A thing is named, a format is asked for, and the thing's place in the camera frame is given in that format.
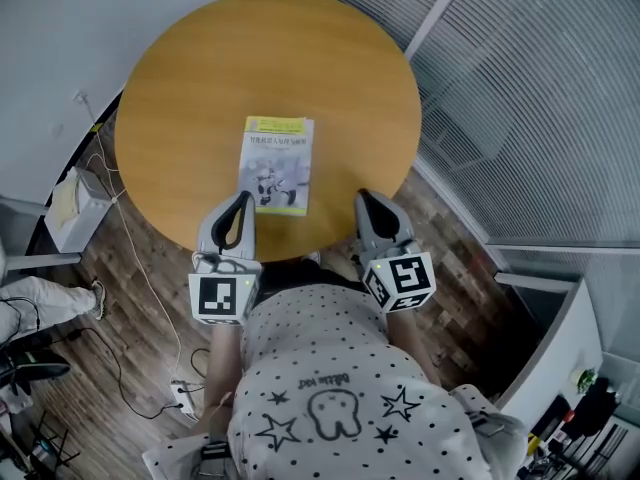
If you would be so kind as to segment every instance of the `white cable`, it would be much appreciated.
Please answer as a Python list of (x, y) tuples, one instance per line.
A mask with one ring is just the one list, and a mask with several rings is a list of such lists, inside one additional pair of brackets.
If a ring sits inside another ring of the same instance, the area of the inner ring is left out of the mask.
[[(89, 102), (87, 101), (87, 97), (86, 96), (82, 96), (82, 101), (85, 105), (85, 107), (87, 108), (87, 112), (89, 113), (89, 116), (91, 117), (94, 125), (96, 124), (96, 119), (93, 115), (93, 112), (91, 111), (91, 107), (89, 105)], [(178, 342), (178, 355), (176, 356), (176, 363), (173, 366), (173, 370), (171, 371), (171, 377), (169, 378), (169, 383), (173, 382), (173, 378), (176, 374), (176, 372), (178, 371), (178, 365), (180, 364), (180, 356), (182, 355), (182, 342), (180, 341), (180, 335), (178, 334), (178, 331), (176, 330), (176, 326), (173, 323), (173, 320), (171, 320), (171, 317), (169, 316), (169, 313), (167, 312), (166, 308), (164, 307), (164, 304), (162, 303), (162, 301), (160, 300), (160, 297), (158, 297), (158, 294), (156, 293), (156, 291), (153, 289), (153, 286), (151, 286), (151, 281), (149, 281), (149, 276), (147, 275), (146, 270), (144, 269), (144, 266), (142, 265), (142, 262), (140, 261), (140, 258), (138, 257), (138, 252), (136, 251), (136, 246), (133, 243), (133, 238), (131, 237), (131, 233), (129, 232), (129, 227), (127, 226), (127, 221), (124, 218), (124, 213), (122, 212), (122, 207), (120, 206), (120, 201), (118, 200), (118, 198), (125, 193), (126, 189), (124, 189), (122, 192), (120, 192), (118, 195), (115, 195), (116, 193), (116, 189), (113, 186), (113, 180), (111, 178), (111, 173), (112, 172), (118, 172), (118, 169), (111, 169), (107, 166), (107, 162), (106, 162), (106, 155), (104, 152), (104, 148), (102, 147), (102, 139), (100, 138), (100, 131), (97, 128), (96, 129), (96, 137), (98, 138), (98, 145), (100, 146), (100, 151), (102, 151), (102, 156), (100, 156), (99, 153), (94, 153), (93, 155), (91, 155), (89, 157), (89, 160), (87, 161), (87, 166), (89, 166), (89, 162), (91, 161), (91, 159), (94, 156), (97, 156), (100, 158), (100, 160), (102, 160), (102, 165), (104, 166), (105, 170), (107, 171), (107, 177), (109, 178), (109, 185), (111, 186), (111, 193), (114, 194), (112, 195), (112, 201), (114, 201), (116, 207), (118, 208), (118, 213), (120, 214), (120, 218), (122, 219), (122, 225), (124, 227), (125, 232), (127, 233), (127, 237), (129, 238), (129, 243), (131, 244), (131, 250), (133, 251), (133, 256), (136, 259), (136, 262), (138, 263), (138, 267), (140, 268), (140, 271), (142, 272), (142, 275), (144, 276), (145, 281), (147, 281), (147, 285), (149, 286), (149, 289), (151, 290), (151, 293), (153, 293), (153, 296), (156, 298), (156, 300), (158, 301), (158, 305), (162, 308), (162, 311), (164, 312), (165, 316), (167, 317), (167, 320), (169, 321), (169, 324), (171, 324), (171, 328), (173, 329), (173, 334), (175, 334), (176, 337), (176, 341)]]
[(93, 160), (94, 157), (98, 157), (100, 160), (102, 160), (102, 165), (104, 165), (104, 168), (107, 171), (111, 171), (111, 172), (118, 172), (118, 169), (111, 169), (110, 167), (107, 167), (107, 164), (105, 163), (104, 159), (100, 156), (100, 153), (94, 153), (93, 155), (91, 155), (89, 157), (89, 160), (87, 160), (87, 164), (84, 166), (84, 168), (86, 169), (87, 167), (89, 167), (89, 164), (91, 163), (91, 160)]
[(220, 403), (218, 404), (218, 407), (216, 407), (213, 412), (209, 415), (209, 419), (213, 418), (213, 415), (215, 413), (217, 413), (220, 410), (220, 407), (222, 407), (224, 405), (224, 403), (229, 399), (229, 397), (232, 395), (233, 393), (231, 391), (227, 392), (222, 399), (220, 400)]

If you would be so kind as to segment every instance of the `white pants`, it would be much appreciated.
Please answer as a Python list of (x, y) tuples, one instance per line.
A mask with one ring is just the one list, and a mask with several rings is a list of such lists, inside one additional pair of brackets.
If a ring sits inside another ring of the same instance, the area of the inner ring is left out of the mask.
[[(38, 306), (40, 329), (71, 320), (96, 306), (96, 296), (91, 290), (65, 288), (39, 277), (27, 277), (0, 287), (0, 299), (11, 297), (26, 297)], [(20, 318), (11, 306), (20, 312)], [(25, 301), (12, 301), (11, 306), (0, 302), (0, 343), (16, 332), (18, 320), (20, 329), (12, 339), (36, 331), (36, 311), (33, 306)]]

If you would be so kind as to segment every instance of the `shoe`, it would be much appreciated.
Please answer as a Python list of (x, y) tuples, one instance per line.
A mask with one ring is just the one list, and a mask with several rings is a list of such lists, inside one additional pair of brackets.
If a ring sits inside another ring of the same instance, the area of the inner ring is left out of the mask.
[(105, 309), (104, 301), (107, 295), (104, 284), (98, 279), (94, 279), (91, 282), (91, 291), (96, 296), (96, 305), (89, 311), (89, 314), (96, 320), (102, 320), (104, 318)]

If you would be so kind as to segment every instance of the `wooden floor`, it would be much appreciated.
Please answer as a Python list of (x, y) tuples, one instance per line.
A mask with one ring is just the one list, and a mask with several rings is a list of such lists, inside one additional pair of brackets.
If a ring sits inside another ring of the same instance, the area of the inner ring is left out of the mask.
[[(101, 132), (110, 166), (115, 165), (113, 125), (110, 119)], [(94, 140), (78, 165), (84, 167), (96, 151)], [(106, 180), (98, 158), (93, 158), (90, 168)], [(117, 173), (113, 176), (120, 191), (120, 179)], [(438, 289), (420, 309), (419, 323), (445, 387), (472, 382), (486, 395), (499, 394), (535, 346), (533, 323), (519, 301), (493, 281), (495, 268), (489, 258), (416, 173), (409, 174), (395, 200), (410, 214), (420, 244), (434, 260)], [(190, 252), (155, 232), (126, 195), (120, 202), (140, 259), (182, 339), (176, 377), (200, 382), (189, 358), (194, 349), (207, 346), (208, 328), (190, 316)], [(52, 247), (47, 236), (37, 245), (38, 252)], [(352, 247), (352, 241), (345, 241), (322, 251), (323, 263), (354, 278), (349, 262)], [(168, 384), (176, 339), (136, 266), (117, 209), (108, 213), (79, 265), (39, 274), (68, 286), (86, 286), (92, 278), (100, 278), (108, 290), (106, 320), (80, 317), (55, 332), (95, 328), (115, 350), (123, 368), (125, 396), (138, 411), (152, 414), (172, 402)], [(90, 333), (52, 348), (71, 363), (72, 371), (57, 381), (34, 385), (35, 406), (23, 419), (37, 421), (47, 409), (57, 425), (70, 429), (68, 450), (81, 455), (69, 468), (63, 468), (59, 477), (148, 478), (141, 453), (167, 437), (185, 435), (192, 422), (176, 409), (168, 409), (152, 421), (133, 414), (118, 393), (116, 365)], [(206, 353), (198, 353), (195, 360), (204, 369)], [(194, 394), (198, 402), (200, 394)]]

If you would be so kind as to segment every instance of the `star print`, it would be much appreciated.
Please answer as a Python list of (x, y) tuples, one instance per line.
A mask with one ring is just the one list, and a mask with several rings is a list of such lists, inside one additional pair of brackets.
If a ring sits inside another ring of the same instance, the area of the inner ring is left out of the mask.
[(375, 436), (374, 439), (382, 439), (384, 441), (384, 444), (387, 444), (390, 439), (395, 439), (396, 437), (398, 437), (397, 435), (392, 434), (393, 425), (389, 425), (389, 428), (387, 430), (380, 430), (378, 427), (376, 427), (376, 430), (378, 431), (378, 435)]
[(287, 394), (286, 391), (283, 391), (282, 393), (280, 393), (279, 395), (276, 395), (273, 391), (271, 392), (271, 395), (273, 396), (273, 398), (269, 398), (267, 399), (267, 402), (275, 402), (276, 405), (280, 405), (283, 404), (285, 402), (288, 402), (289, 399), (287, 397), (285, 397), (285, 395)]
[(399, 414), (400, 416), (402, 416), (402, 419), (404, 419), (404, 421), (409, 421), (409, 418), (411, 418), (411, 414), (409, 414), (409, 411), (415, 409), (420, 404), (407, 402), (405, 394), (405, 388), (403, 387), (397, 398), (390, 398), (388, 396), (380, 395), (386, 402), (385, 405), (389, 405), (389, 407), (387, 408), (387, 412), (382, 415), (383, 418), (386, 418), (391, 414)]
[(291, 441), (292, 443), (300, 443), (300, 439), (291, 433), (291, 427), (296, 421), (296, 418), (292, 418), (284, 423), (278, 423), (268, 414), (263, 414), (263, 418), (267, 418), (269, 421), (269, 428), (258, 432), (256, 435), (261, 437), (270, 437), (273, 439), (273, 449), (278, 451), (282, 443), (285, 441)]

